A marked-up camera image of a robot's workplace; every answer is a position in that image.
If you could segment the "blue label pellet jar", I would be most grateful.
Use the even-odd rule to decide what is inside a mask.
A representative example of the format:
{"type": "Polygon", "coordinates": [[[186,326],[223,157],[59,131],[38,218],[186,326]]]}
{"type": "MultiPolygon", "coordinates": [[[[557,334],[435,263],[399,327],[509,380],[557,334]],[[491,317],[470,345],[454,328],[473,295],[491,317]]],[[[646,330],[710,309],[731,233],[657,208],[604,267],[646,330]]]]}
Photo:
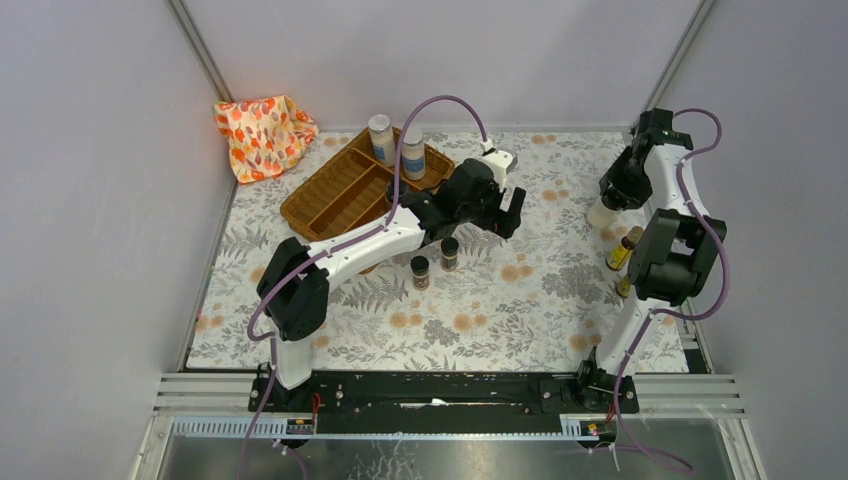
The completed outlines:
{"type": "Polygon", "coordinates": [[[368,131],[376,160],[392,168],[395,165],[395,137],[391,120],[385,114],[376,114],[368,120],[368,131]]]}
{"type": "Polygon", "coordinates": [[[426,145],[423,132],[410,126],[401,144],[401,162],[404,175],[409,180],[421,180],[426,174],[426,145]]]}

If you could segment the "yellow label sauce bottle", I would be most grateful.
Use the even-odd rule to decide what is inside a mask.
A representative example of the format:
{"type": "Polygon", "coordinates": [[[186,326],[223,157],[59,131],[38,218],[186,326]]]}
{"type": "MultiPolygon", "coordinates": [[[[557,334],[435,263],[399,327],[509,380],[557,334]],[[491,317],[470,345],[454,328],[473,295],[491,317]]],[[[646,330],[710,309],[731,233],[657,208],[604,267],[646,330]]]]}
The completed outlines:
{"type": "Polygon", "coordinates": [[[622,276],[615,284],[615,292],[623,299],[628,298],[632,292],[632,283],[627,274],[622,276]]]}

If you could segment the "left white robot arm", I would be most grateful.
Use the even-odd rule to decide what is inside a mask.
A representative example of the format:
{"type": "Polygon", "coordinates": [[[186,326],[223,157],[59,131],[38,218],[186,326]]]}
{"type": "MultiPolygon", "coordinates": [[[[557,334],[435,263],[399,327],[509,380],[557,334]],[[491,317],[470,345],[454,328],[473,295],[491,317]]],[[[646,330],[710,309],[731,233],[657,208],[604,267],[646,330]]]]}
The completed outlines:
{"type": "Polygon", "coordinates": [[[257,312],[267,315],[272,398],[288,411],[309,401],[311,335],[324,324],[329,295],[354,275],[396,255],[452,236],[464,224],[510,238],[521,223],[526,192],[515,188],[508,209],[501,203],[516,154],[491,150],[463,161],[434,193],[408,192],[388,214],[328,240],[281,242],[257,285],[257,312]]]}

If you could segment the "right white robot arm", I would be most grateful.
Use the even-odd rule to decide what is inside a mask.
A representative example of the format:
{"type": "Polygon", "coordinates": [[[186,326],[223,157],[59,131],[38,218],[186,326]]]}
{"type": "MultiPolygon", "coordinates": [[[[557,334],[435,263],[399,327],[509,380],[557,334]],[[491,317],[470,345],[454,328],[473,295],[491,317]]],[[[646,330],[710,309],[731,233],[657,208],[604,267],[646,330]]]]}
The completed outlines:
{"type": "Polygon", "coordinates": [[[581,362],[573,398],[589,412],[602,412],[627,398],[626,378],[656,329],[652,316],[668,313],[698,296],[720,255],[727,227],[710,217],[694,185],[692,138],[673,127],[674,112],[640,114],[631,143],[599,181],[590,213],[611,221],[643,209],[651,218],[628,259],[631,292],[609,335],[581,362]]]}

